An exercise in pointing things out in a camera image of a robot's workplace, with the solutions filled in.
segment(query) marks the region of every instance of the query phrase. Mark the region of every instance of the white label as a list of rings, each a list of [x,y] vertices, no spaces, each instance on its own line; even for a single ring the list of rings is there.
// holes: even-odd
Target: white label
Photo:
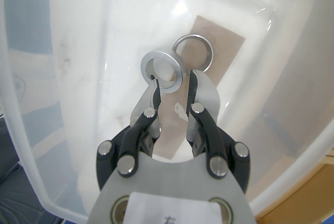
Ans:
[[[124,224],[222,224],[217,203],[133,192]]]

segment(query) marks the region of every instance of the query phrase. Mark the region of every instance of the metal ring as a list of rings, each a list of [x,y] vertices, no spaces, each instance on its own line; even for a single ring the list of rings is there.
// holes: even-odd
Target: metal ring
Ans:
[[[195,33],[186,34],[185,36],[181,37],[180,39],[178,39],[175,42],[172,50],[174,52],[176,52],[176,49],[179,47],[181,42],[183,42],[184,40],[189,39],[189,38],[197,38],[205,45],[206,52],[207,52],[206,59],[205,59],[205,62],[201,66],[197,67],[197,70],[200,70],[200,71],[203,71],[203,72],[207,71],[212,64],[214,52],[213,52],[213,47],[212,47],[211,43],[204,36],[201,36],[201,35],[195,34]]]
[[[175,81],[166,81],[157,75],[153,68],[153,60],[155,58],[161,58],[173,67],[175,72]],[[158,48],[148,52],[142,59],[140,69],[142,71],[143,78],[148,84],[152,81],[152,75],[155,79],[158,79],[160,91],[162,93],[173,93],[178,90],[182,84],[183,76],[187,74],[183,59],[176,52],[165,50],[163,48]]]

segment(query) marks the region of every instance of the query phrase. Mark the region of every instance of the translucent plastic container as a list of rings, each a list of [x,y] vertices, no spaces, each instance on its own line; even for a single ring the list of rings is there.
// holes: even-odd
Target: translucent plastic container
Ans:
[[[0,0],[5,118],[48,211],[86,222],[97,146],[147,87],[142,57],[198,15],[245,38],[217,87],[218,125],[250,149],[254,214],[333,147],[334,0]]]

